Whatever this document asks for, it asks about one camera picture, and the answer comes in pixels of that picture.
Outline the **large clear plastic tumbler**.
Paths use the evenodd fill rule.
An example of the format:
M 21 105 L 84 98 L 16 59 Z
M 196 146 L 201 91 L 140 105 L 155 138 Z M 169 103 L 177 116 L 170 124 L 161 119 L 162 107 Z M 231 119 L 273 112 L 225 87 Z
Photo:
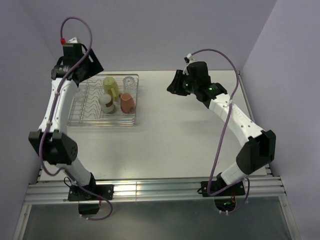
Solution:
M 135 94 L 137 90 L 137 83 L 132 76 L 126 76 L 123 80 L 123 91 L 128 94 Z

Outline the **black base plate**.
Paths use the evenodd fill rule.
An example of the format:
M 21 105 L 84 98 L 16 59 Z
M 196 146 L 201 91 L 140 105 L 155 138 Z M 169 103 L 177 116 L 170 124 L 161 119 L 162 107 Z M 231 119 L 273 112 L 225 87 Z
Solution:
M 89 191 L 107 200 L 112 200 L 113 193 L 114 193 L 114 185 L 112 184 L 96 185 L 93 187 L 93 189 L 89 189 Z M 99 201 L 101 199 L 95 195 L 91 195 L 83 191 L 79 186 L 72 185 L 69 188 L 67 200 L 69 202 L 78 202 L 78 201 L 81 202 L 81 201 Z
M 217 180 L 212 181 L 210 186 L 210 194 L 213 195 L 215 192 L 218 192 L 222 188 L 224 188 L 226 184 L 219 183 Z M 197 193 L 202 195 L 203 197 L 209 197 L 207 193 L 208 181 L 201 181 L 200 188 L 197 190 Z M 222 191 L 217 194 L 217 197 L 231 197 L 231 196 L 244 196 L 246 194 L 244 183 L 238 182 L 228 189 Z

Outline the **small clear plastic glass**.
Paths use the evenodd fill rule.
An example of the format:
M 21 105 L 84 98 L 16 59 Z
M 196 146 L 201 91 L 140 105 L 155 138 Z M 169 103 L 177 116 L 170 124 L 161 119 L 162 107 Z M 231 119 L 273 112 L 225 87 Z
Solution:
M 79 89 L 79 90 L 75 93 L 75 95 L 74 95 L 74 97 L 73 97 L 73 100 L 74 100 L 74 102 L 75 102 L 76 104 L 80 104 L 80 103 L 83 102 L 84 97 L 85 97 L 84 91 L 83 91 L 82 89 Z

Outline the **aluminium rail frame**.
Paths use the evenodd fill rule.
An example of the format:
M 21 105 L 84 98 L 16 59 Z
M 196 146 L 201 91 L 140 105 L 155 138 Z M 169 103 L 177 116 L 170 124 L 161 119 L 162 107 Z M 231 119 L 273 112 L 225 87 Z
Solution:
M 78 157 L 116 202 L 198 199 L 209 178 L 220 118 L 192 95 L 167 92 L 173 71 L 140 71 L 133 126 L 67 126 Z

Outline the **brown metal-lined cup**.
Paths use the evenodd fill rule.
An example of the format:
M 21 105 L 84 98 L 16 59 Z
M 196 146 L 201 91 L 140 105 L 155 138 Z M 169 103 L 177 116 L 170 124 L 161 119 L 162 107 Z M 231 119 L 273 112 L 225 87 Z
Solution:
M 99 99 L 98 102 L 100 104 L 100 109 L 103 113 L 105 114 L 109 114 L 112 111 L 114 111 L 115 109 L 115 105 L 113 102 L 113 98 L 110 94 L 108 93 L 104 93 L 102 94 Z

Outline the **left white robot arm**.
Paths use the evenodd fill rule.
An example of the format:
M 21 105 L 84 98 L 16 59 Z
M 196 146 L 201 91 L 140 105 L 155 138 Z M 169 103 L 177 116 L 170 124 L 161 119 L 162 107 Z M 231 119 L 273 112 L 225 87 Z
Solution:
M 50 177 L 64 173 L 70 191 L 84 200 L 98 196 L 94 175 L 78 158 L 78 145 L 68 136 L 70 107 L 79 84 L 103 70 L 95 53 L 82 43 L 65 43 L 63 55 L 51 70 L 51 91 L 43 120 L 28 140 L 42 170 Z

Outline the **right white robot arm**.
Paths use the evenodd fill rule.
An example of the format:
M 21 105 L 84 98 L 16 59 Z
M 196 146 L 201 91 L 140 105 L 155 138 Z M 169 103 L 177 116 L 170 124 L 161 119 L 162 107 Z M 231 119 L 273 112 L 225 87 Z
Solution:
M 234 184 L 274 160 L 275 133 L 255 124 L 232 102 L 231 96 L 220 83 L 211 81 L 204 61 L 190 62 L 185 70 L 177 70 L 167 91 L 179 96 L 194 94 L 198 101 L 224 121 L 222 129 L 230 129 L 241 146 L 235 162 L 219 173 L 216 180 L 208 182 L 208 194 L 229 194 Z

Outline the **pink patterned ceramic mug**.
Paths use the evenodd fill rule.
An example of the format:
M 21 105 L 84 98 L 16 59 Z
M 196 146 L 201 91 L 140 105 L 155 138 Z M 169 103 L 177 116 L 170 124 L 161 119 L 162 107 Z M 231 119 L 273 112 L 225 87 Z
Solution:
M 120 108 L 125 114 L 134 114 L 136 111 L 136 104 L 133 97 L 129 93 L 120 93 Z

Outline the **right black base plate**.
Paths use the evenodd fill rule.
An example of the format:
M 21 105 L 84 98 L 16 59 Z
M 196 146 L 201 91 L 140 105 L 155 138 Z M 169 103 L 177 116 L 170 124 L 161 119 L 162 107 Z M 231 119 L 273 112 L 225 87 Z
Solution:
M 219 183 L 217 180 L 212 181 L 210 186 L 210 194 L 213 195 L 215 192 L 218 192 L 222 188 L 224 188 L 226 184 Z M 203 197 L 209 197 L 207 193 L 208 181 L 201 181 L 200 188 L 197 190 L 197 193 L 202 195 Z M 217 194 L 217 197 L 231 197 L 231 196 L 244 196 L 246 194 L 244 183 L 238 182 L 228 189 L 222 191 Z

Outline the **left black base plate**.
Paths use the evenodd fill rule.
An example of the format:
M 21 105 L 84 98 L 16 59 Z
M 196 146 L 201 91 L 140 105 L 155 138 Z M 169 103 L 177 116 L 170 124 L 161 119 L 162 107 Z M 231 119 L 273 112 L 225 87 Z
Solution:
M 114 185 L 112 184 L 96 185 L 93 187 L 93 189 L 89 189 L 89 191 L 107 200 L 112 200 L 113 193 L 114 193 Z M 67 200 L 69 202 L 78 202 L 78 201 L 81 202 L 81 201 L 99 201 L 101 199 L 95 195 L 91 195 L 83 191 L 79 186 L 72 185 L 69 188 Z

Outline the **pale yellow plastic mug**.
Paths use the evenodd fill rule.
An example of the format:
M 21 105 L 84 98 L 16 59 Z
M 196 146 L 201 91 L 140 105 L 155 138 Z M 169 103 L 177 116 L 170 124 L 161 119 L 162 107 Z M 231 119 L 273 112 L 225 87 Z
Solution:
M 111 76 L 105 77 L 103 79 L 102 86 L 103 86 L 104 92 L 106 94 L 111 95 L 114 101 L 119 100 L 119 95 L 120 95 L 119 87 L 116 80 L 113 77 Z

